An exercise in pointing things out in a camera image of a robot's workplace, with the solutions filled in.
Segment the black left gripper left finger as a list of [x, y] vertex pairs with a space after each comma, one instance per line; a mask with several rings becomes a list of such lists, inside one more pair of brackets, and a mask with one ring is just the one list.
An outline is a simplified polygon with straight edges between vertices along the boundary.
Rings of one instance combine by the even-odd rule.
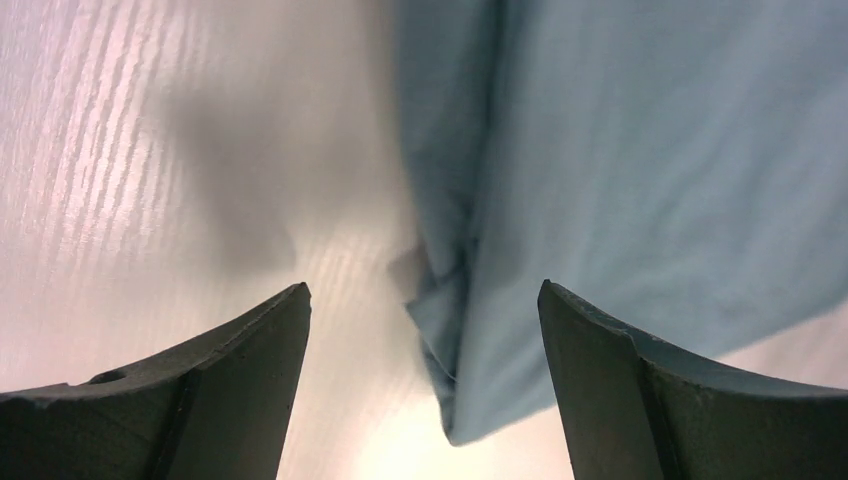
[[1, 397], [5, 479], [272, 479], [310, 329], [295, 284], [79, 385]]

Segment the grey-blue t-shirt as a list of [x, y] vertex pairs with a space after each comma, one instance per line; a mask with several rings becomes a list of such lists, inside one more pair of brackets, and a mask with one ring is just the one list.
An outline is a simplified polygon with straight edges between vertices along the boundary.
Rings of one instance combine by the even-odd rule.
[[550, 407], [551, 280], [719, 356], [847, 297], [843, 1], [399, 1], [408, 312], [463, 445]]

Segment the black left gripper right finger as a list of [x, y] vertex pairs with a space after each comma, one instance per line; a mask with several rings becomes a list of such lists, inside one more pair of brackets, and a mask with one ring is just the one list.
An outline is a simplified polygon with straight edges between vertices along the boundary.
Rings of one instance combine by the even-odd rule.
[[843, 479], [847, 393], [731, 367], [545, 281], [544, 349], [578, 479]]

